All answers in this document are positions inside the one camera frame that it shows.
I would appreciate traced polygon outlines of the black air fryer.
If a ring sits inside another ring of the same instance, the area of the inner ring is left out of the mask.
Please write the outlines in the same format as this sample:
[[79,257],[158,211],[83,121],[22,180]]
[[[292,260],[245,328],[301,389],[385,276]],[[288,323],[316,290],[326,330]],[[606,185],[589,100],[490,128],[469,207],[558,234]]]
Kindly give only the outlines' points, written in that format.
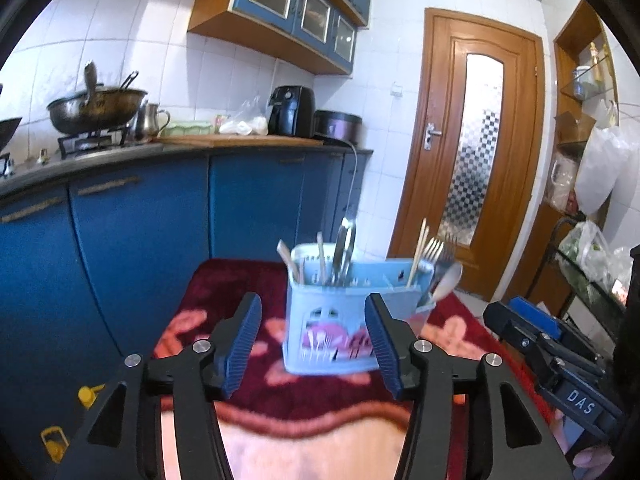
[[268,106],[268,133],[310,139],[314,126],[316,100],[311,88],[281,86],[271,93]]

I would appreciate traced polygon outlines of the blue wall cabinet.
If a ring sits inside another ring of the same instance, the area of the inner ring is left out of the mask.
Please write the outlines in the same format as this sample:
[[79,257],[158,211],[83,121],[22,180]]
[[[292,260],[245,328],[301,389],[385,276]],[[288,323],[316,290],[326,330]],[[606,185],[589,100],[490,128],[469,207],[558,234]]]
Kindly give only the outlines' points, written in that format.
[[371,0],[194,0],[188,32],[265,53],[315,75],[348,75]]

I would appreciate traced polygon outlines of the blue base cabinets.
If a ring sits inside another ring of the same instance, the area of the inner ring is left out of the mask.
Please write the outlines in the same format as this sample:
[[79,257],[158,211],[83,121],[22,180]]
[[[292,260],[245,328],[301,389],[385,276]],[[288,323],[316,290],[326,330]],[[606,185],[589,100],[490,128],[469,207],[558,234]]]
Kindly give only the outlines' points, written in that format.
[[213,257],[272,261],[357,209],[365,151],[158,145],[25,162],[1,181],[1,437],[35,478],[77,393],[148,356]]

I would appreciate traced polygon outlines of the wooden shelf unit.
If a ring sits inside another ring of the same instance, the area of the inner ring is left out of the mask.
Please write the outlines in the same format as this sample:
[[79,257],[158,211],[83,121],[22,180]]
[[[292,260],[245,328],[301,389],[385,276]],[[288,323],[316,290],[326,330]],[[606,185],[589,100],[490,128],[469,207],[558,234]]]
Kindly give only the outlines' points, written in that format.
[[604,25],[584,0],[559,31],[552,36],[555,77],[552,79],[550,120],[551,158],[544,174],[544,198],[538,207],[532,230],[506,296],[522,296],[533,304],[541,302],[553,314],[573,300],[570,286],[547,255],[552,240],[560,240],[572,228],[570,220],[582,220],[573,190],[560,191],[556,185],[567,171],[572,178],[597,121],[600,104],[618,102],[617,81],[611,48]]

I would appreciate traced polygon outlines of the beige plastic fork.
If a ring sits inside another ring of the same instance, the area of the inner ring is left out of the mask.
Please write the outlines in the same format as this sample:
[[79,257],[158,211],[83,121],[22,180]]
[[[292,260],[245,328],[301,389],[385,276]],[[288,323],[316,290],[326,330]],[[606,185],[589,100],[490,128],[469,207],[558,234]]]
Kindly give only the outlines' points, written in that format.
[[288,273],[291,274],[293,281],[297,283],[299,281],[299,268],[293,260],[288,246],[286,246],[283,240],[278,241],[277,253],[288,268]]

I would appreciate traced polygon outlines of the steel fork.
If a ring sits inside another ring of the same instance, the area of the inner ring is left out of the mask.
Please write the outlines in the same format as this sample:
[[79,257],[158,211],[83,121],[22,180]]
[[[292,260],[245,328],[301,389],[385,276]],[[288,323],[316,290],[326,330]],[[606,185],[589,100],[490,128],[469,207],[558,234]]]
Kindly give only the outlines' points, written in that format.
[[354,220],[349,220],[347,218],[343,219],[342,226],[344,226],[346,230],[346,236],[340,274],[338,274],[338,277],[340,278],[340,284],[346,285],[350,264],[352,263],[352,253],[354,252],[356,245],[357,226]]
[[432,237],[427,243],[422,252],[421,260],[434,266],[442,252],[444,251],[445,242],[437,236]]
[[442,238],[444,246],[434,266],[434,279],[439,282],[447,270],[456,262],[457,237],[447,233]]

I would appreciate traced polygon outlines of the steel knife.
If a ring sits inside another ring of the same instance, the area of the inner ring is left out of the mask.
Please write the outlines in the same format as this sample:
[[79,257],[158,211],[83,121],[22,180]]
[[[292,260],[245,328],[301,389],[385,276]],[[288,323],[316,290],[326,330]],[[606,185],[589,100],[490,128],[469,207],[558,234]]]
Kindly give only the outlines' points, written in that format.
[[346,246],[347,234],[350,229],[350,221],[344,218],[337,231],[337,238],[334,247],[334,254],[331,269],[331,285],[335,286],[341,275],[342,260]]

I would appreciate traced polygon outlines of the large steel wok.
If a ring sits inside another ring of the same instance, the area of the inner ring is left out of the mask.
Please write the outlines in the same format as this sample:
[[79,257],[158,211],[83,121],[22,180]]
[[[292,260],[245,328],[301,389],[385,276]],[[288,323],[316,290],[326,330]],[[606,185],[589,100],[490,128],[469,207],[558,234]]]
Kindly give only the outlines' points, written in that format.
[[66,136],[121,127],[137,114],[146,91],[131,88],[135,70],[117,87],[98,84],[96,64],[84,68],[85,90],[58,98],[47,105],[50,121]]

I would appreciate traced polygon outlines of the beige plastic spoon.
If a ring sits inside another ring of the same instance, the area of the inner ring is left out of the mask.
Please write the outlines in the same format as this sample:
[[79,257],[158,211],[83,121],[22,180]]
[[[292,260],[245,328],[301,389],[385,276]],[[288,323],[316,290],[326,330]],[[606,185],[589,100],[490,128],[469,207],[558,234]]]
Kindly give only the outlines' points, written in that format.
[[453,263],[442,276],[435,289],[431,293],[431,302],[437,304],[449,296],[459,285],[463,275],[463,266],[460,262]]

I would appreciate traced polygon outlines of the light blue chopstick box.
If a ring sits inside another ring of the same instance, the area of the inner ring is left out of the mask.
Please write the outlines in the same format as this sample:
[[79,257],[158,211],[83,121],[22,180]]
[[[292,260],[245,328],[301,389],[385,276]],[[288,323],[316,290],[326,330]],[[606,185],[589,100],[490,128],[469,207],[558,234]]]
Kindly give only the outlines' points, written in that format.
[[[326,244],[326,274],[330,277],[334,245]],[[421,261],[407,286],[410,259],[354,261],[347,284],[319,283],[318,247],[300,244],[292,250],[299,281],[288,277],[286,335],[282,342],[285,370],[298,376],[335,376],[378,368],[364,319],[367,296],[380,294],[393,318],[424,322],[434,309],[428,291],[434,266]]]

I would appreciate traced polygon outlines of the yellow oil bottle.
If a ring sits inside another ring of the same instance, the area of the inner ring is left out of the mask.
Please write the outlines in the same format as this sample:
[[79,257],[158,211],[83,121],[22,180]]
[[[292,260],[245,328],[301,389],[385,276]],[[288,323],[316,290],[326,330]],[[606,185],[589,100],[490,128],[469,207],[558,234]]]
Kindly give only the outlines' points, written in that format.
[[82,386],[77,393],[78,400],[81,405],[88,410],[96,402],[98,394],[105,388],[105,384],[97,385],[94,387]]

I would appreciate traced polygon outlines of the steel kettle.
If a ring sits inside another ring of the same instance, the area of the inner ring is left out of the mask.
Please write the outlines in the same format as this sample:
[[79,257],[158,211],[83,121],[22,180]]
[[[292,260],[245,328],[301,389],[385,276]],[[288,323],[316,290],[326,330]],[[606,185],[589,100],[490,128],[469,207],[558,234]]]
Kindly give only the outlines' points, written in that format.
[[167,110],[161,110],[156,103],[144,101],[131,127],[134,140],[142,142],[156,138],[170,121],[171,114]]

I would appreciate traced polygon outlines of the red floral blanket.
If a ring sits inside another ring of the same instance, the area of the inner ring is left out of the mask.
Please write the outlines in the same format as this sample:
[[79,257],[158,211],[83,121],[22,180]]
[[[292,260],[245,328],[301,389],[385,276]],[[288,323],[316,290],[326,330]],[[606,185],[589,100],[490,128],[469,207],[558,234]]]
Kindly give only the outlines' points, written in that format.
[[410,405],[393,400],[378,372],[295,376],[285,370],[283,264],[203,262],[157,341],[154,358],[175,356],[208,337],[246,292],[262,298],[262,327],[241,387],[215,405],[234,478],[393,478]]

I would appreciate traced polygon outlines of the beige chopstick slanted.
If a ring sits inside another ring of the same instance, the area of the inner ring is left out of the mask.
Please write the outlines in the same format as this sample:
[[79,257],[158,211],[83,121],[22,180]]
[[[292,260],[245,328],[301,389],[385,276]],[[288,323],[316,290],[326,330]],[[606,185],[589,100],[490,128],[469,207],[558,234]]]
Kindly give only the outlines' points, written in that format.
[[321,286],[326,284],[328,274],[326,274],[326,255],[324,254],[323,233],[317,233],[318,261],[319,261],[319,283]]

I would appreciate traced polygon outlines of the yellow bottle lower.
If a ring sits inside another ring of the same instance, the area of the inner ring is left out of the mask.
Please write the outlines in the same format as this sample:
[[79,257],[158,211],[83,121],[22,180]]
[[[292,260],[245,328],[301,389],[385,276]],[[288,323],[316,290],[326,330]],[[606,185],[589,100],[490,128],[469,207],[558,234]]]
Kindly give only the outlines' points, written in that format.
[[60,426],[44,428],[40,431],[40,440],[53,463],[59,464],[70,447],[64,430]]

